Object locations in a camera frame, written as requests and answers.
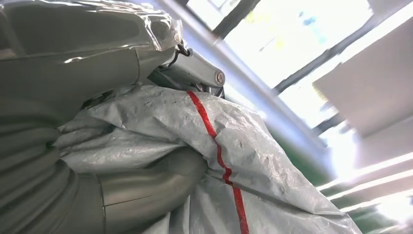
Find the fluorescent light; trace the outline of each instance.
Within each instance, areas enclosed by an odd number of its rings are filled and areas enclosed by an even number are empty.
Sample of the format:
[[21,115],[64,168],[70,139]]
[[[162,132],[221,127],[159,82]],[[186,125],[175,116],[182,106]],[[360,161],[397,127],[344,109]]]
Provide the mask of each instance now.
[[397,199],[400,199],[401,197],[407,197],[407,196],[412,196],[412,195],[413,195],[413,189],[409,189],[409,190],[405,190],[405,191],[402,191],[402,192],[399,192],[399,193],[378,197],[378,198],[375,198],[375,199],[370,200],[370,201],[361,202],[361,203],[356,204],[354,206],[344,207],[344,208],[340,209],[340,211],[344,212],[344,213],[347,213],[347,212],[354,211],[354,210],[357,210],[357,209],[360,209],[360,208],[374,206],[374,205],[378,205],[378,204],[388,202],[388,201],[391,201],[391,200],[397,200]]
[[405,172],[400,172],[400,173],[397,173],[397,174],[394,174],[394,175],[386,176],[386,177],[376,179],[376,180],[373,180],[373,181],[369,181],[369,182],[364,183],[364,184],[357,185],[354,188],[351,188],[349,190],[346,190],[346,191],[343,191],[341,193],[329,196],[327,199],[334,200],[334,199],[343,197],[343,196],[348,195],[348,194],[352,194],[352,193],[355,193],[355,192],[358,192],[358,191],[361,191],[361,190],[364,190],[364,189],[368,189],[368,188],[378,186],[378,185],[381,185],[381,184],[384,184],[384,183],[392,182],[392,181],[395,181],[395,180],[398,180],[398,179],[403,179],[403,178],[406,178],[406,177],[409,177],[409,176],[413,176],[413,169],[405,171]]
[[376,172],[378,170],[387,168],[387,167],[391,167],[394,165],[397,165],[399,163],[408,161],[408,160],[412,160],[413,159],[413,152],[412,153],[408,153],[406,155],[402,155],[402,156],[398,156],[398,157],[394,157],[392,159],[377,163],[377,164],[373,164],[367,167],[363,167],[357,170],[354,170],[353,172],[351,172],[351,174],[349,176],[345,176],[345,177],[339,177],[338,179],[335,179],[329,183],[326,183],[324,185],[318,186],[317,190],[322,191],[328,188],[331,188],[333,186],[336,186],[342,182],[345,181],[349,181],[352,179],[355,179],[357,177],[363,176],[363,175],[367,175],[369,173],[372,172]]

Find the window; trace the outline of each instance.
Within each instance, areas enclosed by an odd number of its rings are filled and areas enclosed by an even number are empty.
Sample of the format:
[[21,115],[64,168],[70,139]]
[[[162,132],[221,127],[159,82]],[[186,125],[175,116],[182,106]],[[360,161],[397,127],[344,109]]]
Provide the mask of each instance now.
[[366,0],[261,0],[225,41],[273,88],[371,15]]
[[241,0],[189,0],[187,7],[211,30],[228,15]]
[[190,0],[187,7],[326,140],[350,127],[313,82],[337,66],[337,55],[409,2]]

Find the bright window light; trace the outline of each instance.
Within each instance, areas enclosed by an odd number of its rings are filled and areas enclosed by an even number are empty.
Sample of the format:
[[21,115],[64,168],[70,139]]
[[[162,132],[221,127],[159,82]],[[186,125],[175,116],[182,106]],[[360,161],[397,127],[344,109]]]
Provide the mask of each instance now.
[[400,223],[413,217],[413,206],[410,197],[396,197],[376,206],[380,214]]

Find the wrinkled plastic sheet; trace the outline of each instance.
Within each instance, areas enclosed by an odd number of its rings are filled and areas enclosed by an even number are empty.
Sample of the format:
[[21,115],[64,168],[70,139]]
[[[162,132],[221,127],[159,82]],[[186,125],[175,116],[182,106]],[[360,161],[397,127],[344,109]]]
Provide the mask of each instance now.
[[[84,51],[98,51],[97,53],[101,54],[125,48],[165,51],[183,40],[182,22],[173,19],[165,11],[154,9],[148,3],[136,4],[113,0],[4,0],[0,1],[0,15],[4,16],[0,19],[4,37],[0,47],[0,60]],[[86,35],[85,27],[79,25],[77,21],[67,21],[68,18],[79,17],[90,21],[88,26],[100,28],[101,38]],[[25,22],[23,18],[28,25],[14,23]],[[96,23],[108,21],[109,18],[112,19],[109,21],[112,24]],[[21,27],[47,28],[51,27],[49,23],[53,21],[60,23],[59,28],[67,29],[67,32],[61,33],[69,34],[67,38],[73,41],[63,40],[59,32],[57,35],[56,33],[42,35],[46,38],[52,37],[48,40],[53,41],[53,45],[50,46],[52,49],[45,44],[34,47],[27,43],[30,40],[38,40],[38,37],[33,35],[34,38],[28,40],[26,34],[22,34],[28,29]],[[119,23],[134,24],[138,33],[124,32],[120,35],[115,30],[119,27]],[[113,37],[110,33],[117,33],[117,35]]]
[[189,145],[208,171],[144,234],[358,234],[289,161],[260,116],[206,93],[136,86],[83,110],[56,145],[79,172],[141,168]]

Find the white wall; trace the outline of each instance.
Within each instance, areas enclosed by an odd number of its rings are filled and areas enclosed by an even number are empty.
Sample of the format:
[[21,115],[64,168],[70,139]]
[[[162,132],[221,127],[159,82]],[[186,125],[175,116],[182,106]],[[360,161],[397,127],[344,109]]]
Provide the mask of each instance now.
[[413,18],[315,85],[361,136],[413,115]]

